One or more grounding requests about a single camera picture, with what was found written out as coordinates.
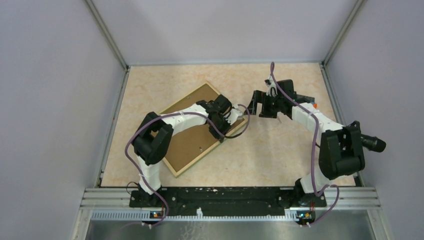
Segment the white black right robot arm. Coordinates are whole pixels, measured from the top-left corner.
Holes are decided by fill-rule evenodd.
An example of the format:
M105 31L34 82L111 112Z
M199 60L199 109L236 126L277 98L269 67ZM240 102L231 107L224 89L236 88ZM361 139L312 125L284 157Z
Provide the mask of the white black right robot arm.
M267 91L254 90L248 111L260 118L275 119L278 113L303 125L313 133L312 149L319 150L318 163L308 175L296 180L293 203L307 206L317 200L325 186L342 176L365 168L360 123L344 126L326 117L316 108L315 98L298 94L291 79L273 82L266 79Z

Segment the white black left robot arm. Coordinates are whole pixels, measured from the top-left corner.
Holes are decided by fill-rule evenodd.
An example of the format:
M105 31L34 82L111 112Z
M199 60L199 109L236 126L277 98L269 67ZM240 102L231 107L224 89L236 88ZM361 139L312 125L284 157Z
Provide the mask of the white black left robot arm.
M243 116L239 105L232 104L222 94L214 100L199 100L172 113L148 113L127 143L137 157L135 165L140 175L139 187L143 191L141 200L149 207L160 202L160 162L166 156L173 136L207 124L210 134L222 141Z

